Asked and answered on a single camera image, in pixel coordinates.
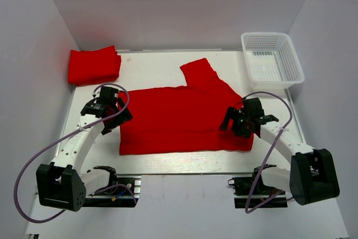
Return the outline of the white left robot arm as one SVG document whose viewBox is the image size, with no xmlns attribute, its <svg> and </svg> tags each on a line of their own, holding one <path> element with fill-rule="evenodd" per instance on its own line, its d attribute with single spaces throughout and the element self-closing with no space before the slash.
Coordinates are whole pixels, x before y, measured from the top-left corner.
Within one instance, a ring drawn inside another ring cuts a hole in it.
<svg viewBox="0 0 358 239">
<path fill-rule="evenodd" d="M 79 211 L 89 195 L 117 190 L 116 170 L 95 166 L 81 173 L 90 148 L 99 135 L 106 135 L 133 117 L 128 109 L 129 98 L 121 98 L 125 89 L 114 83 L 95 88 L 93 98 L 80 112 L 74 134 L 48 165 L 36 170 L 39 202 L 46 207 Z"/>
</svg>

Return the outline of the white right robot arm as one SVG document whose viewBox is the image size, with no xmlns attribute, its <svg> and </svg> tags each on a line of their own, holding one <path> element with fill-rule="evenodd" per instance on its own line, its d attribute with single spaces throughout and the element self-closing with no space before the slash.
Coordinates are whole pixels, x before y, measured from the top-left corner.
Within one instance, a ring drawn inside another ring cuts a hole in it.
<svg viewBox="0 0 358 239">
<path fill-rule="evenodd" d="M 228 128 L 234 135 L 249 138 L 257 135 L 277 150 L 290 168 L 268 164 L 265 156 L 261 166 L 252 172 L 251 182 L 239 181 L 236 186 L 247 191 L 249 203 L 254 194 L 266 194 L 270 201 L 275 190 L 290 193 L 300 205 L 336 198 L 340 187 L 332 154 L 327 149 L 315 149 L 296 139 L 273 115 L 265 114 L 259 98 L 243 99 L 242 107 L 229 107 L 220 130 Z"/>
</svg>

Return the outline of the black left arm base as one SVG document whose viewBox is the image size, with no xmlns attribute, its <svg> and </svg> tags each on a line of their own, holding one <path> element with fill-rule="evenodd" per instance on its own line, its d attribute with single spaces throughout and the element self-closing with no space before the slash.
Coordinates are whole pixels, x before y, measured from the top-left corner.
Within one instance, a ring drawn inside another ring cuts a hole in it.
<svg viewBox="0 0 358 239">
<path fill-rule="evenodd" d="M 118 176 L 117 186 L 85 199 L 85 208 L 134 208 L 139 200 L 141 176 Z"/>
</svg>

